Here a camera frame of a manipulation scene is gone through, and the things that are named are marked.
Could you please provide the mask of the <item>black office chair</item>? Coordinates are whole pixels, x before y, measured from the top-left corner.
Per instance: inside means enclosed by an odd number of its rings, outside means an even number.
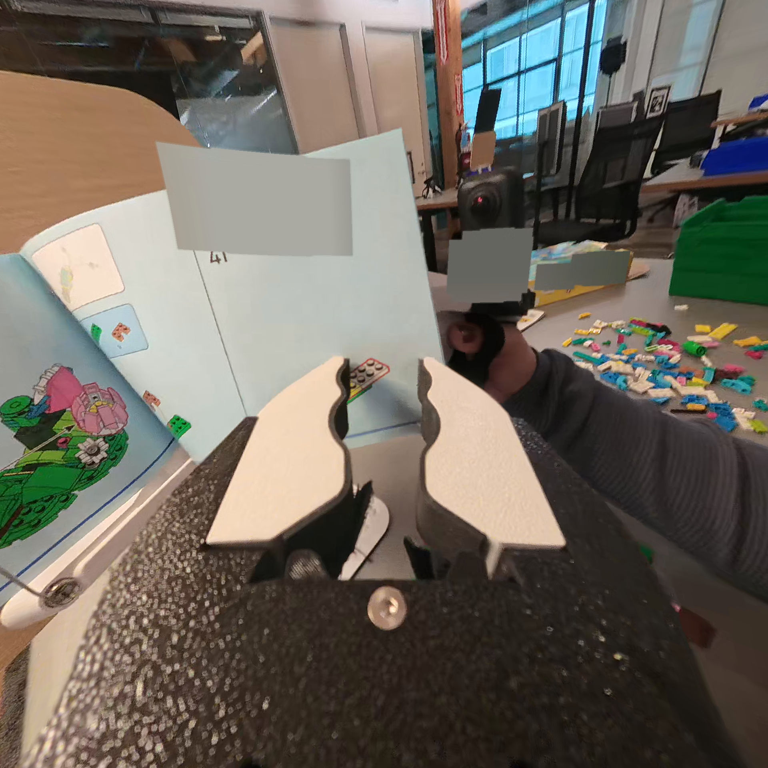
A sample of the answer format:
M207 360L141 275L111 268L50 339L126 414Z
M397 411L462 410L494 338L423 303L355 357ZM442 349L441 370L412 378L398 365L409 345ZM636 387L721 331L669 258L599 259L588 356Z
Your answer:
M597 129L580 181L572 196L571 214L559 216L565 185L543 188L552 218L538 225L538 247L592 240L616 243L636 230L639 196L648 161L665 115Z
M711 148L716 132L712 123L717 120L721 95L722 91L717 90L668 104L650 165L652 177L664 172L675 160Z

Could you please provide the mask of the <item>grey computer monitor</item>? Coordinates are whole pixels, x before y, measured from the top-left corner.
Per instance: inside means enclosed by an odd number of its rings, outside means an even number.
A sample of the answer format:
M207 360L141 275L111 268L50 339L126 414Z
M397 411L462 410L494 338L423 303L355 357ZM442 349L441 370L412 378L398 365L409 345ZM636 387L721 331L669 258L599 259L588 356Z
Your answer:
M564 135L568 122L566 101L557 101L538 112L536 145L536 175L549 178L559 174L562 168Z

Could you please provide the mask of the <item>person's right hand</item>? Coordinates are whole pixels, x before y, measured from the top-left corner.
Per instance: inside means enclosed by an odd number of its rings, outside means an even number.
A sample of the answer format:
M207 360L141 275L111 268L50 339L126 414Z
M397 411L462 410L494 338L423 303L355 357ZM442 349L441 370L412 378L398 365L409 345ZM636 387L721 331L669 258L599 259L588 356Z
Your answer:
M538 359L514 324L469 313L446 331L449 366L504 404L528 384Z

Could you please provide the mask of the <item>white book stand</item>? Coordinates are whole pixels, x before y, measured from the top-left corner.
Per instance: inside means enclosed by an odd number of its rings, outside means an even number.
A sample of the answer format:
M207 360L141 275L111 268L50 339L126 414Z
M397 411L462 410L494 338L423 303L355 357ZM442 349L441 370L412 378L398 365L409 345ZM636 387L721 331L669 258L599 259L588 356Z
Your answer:
M25 629L71 606L118 559L195 468L196 463L178 448L147 485L5 604L2 626Z

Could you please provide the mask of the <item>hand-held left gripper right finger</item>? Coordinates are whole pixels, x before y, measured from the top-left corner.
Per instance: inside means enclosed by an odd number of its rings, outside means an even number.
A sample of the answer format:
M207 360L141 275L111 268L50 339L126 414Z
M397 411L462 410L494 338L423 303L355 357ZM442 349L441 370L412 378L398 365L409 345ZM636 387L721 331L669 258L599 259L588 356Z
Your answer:
M426 357L417 531L451 566L494 579L510 552L560 552L566 539L504 408L484 389Z

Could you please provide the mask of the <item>yellow lego box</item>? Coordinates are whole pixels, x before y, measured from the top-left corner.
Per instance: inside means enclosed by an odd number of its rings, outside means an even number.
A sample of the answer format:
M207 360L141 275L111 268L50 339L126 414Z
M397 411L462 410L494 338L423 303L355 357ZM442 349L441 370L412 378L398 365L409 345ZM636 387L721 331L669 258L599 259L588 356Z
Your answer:
M532 251L529 288L535 293L534 306L546 306L620 287L646 277L648 264L636 259L626 248L615 250L597 240L563 242Z

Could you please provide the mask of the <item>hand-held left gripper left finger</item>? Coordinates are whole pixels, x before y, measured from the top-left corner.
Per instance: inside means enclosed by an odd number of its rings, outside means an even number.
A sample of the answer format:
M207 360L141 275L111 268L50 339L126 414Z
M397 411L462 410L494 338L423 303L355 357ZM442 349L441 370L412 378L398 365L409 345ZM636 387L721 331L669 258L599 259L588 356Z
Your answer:
M206 536L211 547L284 542L351 498L350 362L331 357L259 412Z

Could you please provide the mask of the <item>wooden panel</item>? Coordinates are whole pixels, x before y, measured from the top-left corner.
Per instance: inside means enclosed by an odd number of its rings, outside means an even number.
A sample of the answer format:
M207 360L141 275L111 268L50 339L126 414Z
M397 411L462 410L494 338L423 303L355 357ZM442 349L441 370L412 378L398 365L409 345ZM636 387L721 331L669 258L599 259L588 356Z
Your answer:
M1 253L72 216L163 189L157 142L199 147L139 94L1 72Z

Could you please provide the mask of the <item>light blue instruction booklet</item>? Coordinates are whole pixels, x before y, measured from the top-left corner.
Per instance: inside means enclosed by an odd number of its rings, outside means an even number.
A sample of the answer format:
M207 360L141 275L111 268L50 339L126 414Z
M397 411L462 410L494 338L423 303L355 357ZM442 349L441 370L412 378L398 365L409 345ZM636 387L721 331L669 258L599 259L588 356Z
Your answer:
M416 424L441 357L400 130L308 155L157 143L165 187L2 255L2 607L183 449L332 356L381 363L352 444Z

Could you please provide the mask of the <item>pile of loose lego pieces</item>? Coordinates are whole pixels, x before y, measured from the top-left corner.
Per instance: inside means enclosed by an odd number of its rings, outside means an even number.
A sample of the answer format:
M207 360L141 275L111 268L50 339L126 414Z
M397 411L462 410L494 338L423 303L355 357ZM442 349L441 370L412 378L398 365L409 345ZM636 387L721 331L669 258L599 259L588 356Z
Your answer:
M609 388L680 418L766 442L766 333L734 322L578 315L562 351Z

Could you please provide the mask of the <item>tablet on wooden stand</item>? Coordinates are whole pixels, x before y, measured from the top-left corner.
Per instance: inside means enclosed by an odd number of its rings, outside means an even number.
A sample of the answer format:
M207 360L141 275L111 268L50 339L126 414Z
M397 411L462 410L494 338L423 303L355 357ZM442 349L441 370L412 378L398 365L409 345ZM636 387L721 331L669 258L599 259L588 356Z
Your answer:
M486 88L481 93L470 152L471 172L478 172L493 165L496 143L494 128L501 96L500 88Z

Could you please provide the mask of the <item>blue plastic bin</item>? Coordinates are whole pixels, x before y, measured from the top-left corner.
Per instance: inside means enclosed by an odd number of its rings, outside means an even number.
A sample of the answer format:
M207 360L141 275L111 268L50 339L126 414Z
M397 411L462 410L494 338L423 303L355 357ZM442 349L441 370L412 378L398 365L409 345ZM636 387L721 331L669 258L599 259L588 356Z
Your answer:
M704 178L767 170L767 136L720 143L701 161Z

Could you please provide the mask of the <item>stack of green bins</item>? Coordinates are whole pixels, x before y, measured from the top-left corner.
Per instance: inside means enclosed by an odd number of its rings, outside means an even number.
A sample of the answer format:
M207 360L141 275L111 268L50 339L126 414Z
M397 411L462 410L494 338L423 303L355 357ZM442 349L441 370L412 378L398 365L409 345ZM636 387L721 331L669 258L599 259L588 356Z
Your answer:
M767 196L716 200L680 228L668 293L767 305Z

